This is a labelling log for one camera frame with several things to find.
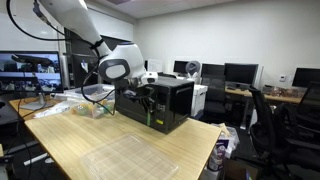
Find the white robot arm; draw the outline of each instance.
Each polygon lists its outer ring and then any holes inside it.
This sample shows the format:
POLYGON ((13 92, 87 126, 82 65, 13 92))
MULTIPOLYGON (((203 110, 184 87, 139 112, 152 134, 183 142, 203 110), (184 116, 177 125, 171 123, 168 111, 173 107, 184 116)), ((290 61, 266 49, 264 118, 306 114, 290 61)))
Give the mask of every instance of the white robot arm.
POLYGON ((96 30, 83 0, 40 0, 43 7, 65 28, 94 44, 99 52, 99 75, 106 81, 127 78, 131 85, 140 86, 157 81, 156 72, 146 72, 144 59, 134 43, 118 45, 111 51, 96 30))

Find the black box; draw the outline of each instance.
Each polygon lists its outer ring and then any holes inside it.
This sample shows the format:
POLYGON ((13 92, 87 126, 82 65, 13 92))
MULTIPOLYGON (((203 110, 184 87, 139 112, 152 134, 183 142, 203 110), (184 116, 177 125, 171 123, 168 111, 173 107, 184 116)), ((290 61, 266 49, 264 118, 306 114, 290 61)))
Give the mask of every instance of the black box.
POLYGON ((165 134, 190 116, 194 82, 159 77, 156 83, 134 89, 136 97, 145 97, 150 91, 148 88, 152 88, 154 92, 146 101, 124 97, 122 89, 126 84, 126 80, 115 83, 116 110, 121 114, 165 134))

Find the office chair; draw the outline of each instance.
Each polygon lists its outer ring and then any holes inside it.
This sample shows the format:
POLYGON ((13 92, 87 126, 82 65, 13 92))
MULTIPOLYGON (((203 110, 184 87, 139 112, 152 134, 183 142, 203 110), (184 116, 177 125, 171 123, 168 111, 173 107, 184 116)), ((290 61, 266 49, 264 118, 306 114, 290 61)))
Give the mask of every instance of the office chair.
POLYGON ((311 82, 298 105, 296 117, 300 130, 320 135, 320 82, 311 82))
POLYGON ((169 77, 169 78, 175 78, 177 79, 177 77, 175 75, 172 75, 172 74, 165 74, 163 72, 158 72, 158 75, 159 76, 162 76, 162 77, 169 77))
POLYGON ((225 76, 203 75, 201 84, 208 86, 204 115, 218 116, 225 114, 225 76))
POLYGON ((290 137, 278 137, 275 130, 274 114, 270 106, 265 102, 264 95, 253 86, 249 87, 252 93, 254 105, 257 110, 258 121, 250 128, 250 138, 258 159, 265 162, 263 173, 273 174, 281 179, 274 170, 275 165, 282 164, 289 176, 295 177, 287 167, 295 164, 303 168, 320 170, 320 146, 301 142, 290 137), (286 143, 279 145, 279 139, 285 139, 286 143))

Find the light wooden tabletop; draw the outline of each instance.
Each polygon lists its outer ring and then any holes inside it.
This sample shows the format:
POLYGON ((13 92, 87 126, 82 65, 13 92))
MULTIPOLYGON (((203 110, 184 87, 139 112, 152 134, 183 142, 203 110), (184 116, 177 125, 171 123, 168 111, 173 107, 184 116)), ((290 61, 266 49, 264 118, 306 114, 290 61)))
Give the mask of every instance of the light wooden tabletop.
POLYGON ((119 113, 91 119, 68 113, 26 121, 26 126, 70 179, 86 179, 80 157, 88 150, 132 133, 179 166, 173 179, 198 179, 221 130, 188 119, 165 135, 119 113))
MULTIPOLYGON (((38 98, 26 98, 26 99, 21 99, 21 101, 20 101, 20 99, 16 99, 16 100, 9 101, 9 103, 14 108, 14 110, 16 112, 18 112, 18 110, 19 110, 20 117, 23 117, 23 120, 26 121, 26 120, 33 119, 34 113, 41 112, 41 111, 44 111, 44 110, 50 108, 50 107, 43 108, 43 109, 41 109, 39 111, 33 111, 33 110, 27 110, 27 109, 21 109, 21 108, 18 109, 19 103, 20 103, 20 106, 22 106, 22 105, 25 105, 27 103, 34 102, 34 101, 37 101, 37 100, 38 100, 38 98)), ((47 103, 50 103, 52 105, 57 104, 59 102, 61 102, 61 101, 53 100, 53 99, 47 101, 47 103)))
MULTIPOLYGON (((241 91, 240 89, 225 89, 226 93, 230 94, 237 94, 241 96, 247 96, 251 97, 251 92, 248 90, 241 91)), ((301 98, 294 98, 294 97, 282 97, 282 96, 271 96, 271 95, 264 95, 265 99, 267 100, 273 100, 273 101, 281 101, 281 102, 288 102, 288 103, 294 103, 294 104, 299 104, 301 101, 301 98)))

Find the white wall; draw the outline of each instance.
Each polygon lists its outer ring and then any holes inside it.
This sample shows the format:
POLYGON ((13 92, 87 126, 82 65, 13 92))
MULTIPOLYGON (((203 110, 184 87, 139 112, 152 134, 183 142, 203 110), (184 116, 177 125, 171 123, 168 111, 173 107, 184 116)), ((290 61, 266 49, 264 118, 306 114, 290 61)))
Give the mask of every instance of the white wall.
POLYGON ((133 40, 133 25, 101 12, 89 9, 95 27, 101 35, 123 40, 133 40))
POLYGON ((101 35, 133 40, 135 19, 93 1, 86 1, 89 14, 101 35))
MULTIPOLYGON (((62 48, 61 46, 64 46, 63 43, 37 40, 23 34, 10 21, 6 10, 6 0, 0 0, 0 7, 0 50, 59 51, 62 48)), ((33 0, 11 0, 11 12, 22 29, 38 37, 49 39, 57 38, 57 32, 42 22, 33 13, 32 8, 33 0)), ((57 23, 44 8, 41 8, 41 10, 55 27, 63 30, 63 27, 57 23)))
POLYGON ((140 19, 135 41, 145 59, 264 66, 261 85, 289 87, 279 75, 297 66, 320 68, 320 1, 236 1, 140 19))

